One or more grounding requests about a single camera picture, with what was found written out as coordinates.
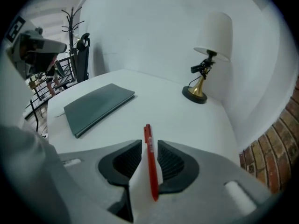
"gray notebook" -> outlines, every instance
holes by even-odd
[[[89,128],[134,97],[134,91],[108,84],[64,107],[71,132],[79,138]]]

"red pen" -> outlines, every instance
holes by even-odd
[[[156,169],[155,154],[154,154],[154,145],[153,145],[153,139],[151,136],[150,125],[147,124],[143,129],[144,129],[145,143],[148,146],[150,189],[151,189],[151,194],[152,194],[154,200],[157,201],[158,197],[159,197],[159,185],[158,185],[157,169]]]

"gold lamp base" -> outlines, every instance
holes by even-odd
[[[197,104],[204,104],[207,100],[207,96],[202,92],[203,82],[204,78],[201,76],[194,87],[185,86],[182,90],[182,94],[190,101]]]

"person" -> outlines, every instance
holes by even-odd
[[[56,62],[57,62],[56,57],[54,57],[54,59],[51,62],[48,70],[45,72],[46,79],[47,79],[46,80],[47,88],[48,88],[48,90],[49,90],[49,92],[52,96],[56,95],[54,89],[52,88],[53,79],[54,79],[54,82],[57,86],[60,85],[60,82],[59,82],[58,77],[57,77],[57,72],[55,71]]]

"table lamp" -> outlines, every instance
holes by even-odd
[[[198,104],[204,104],[207,96],[202,92],[202,85],[215,63],[212,59],[230,62],[233,43],[233,25],[231,18],[225,13],[210,13],[204,20],[194,50],[208,55],[199,65],[191,67],[191,73],[200,72],[199,81],[194,87],[185,86],[183,95]]]

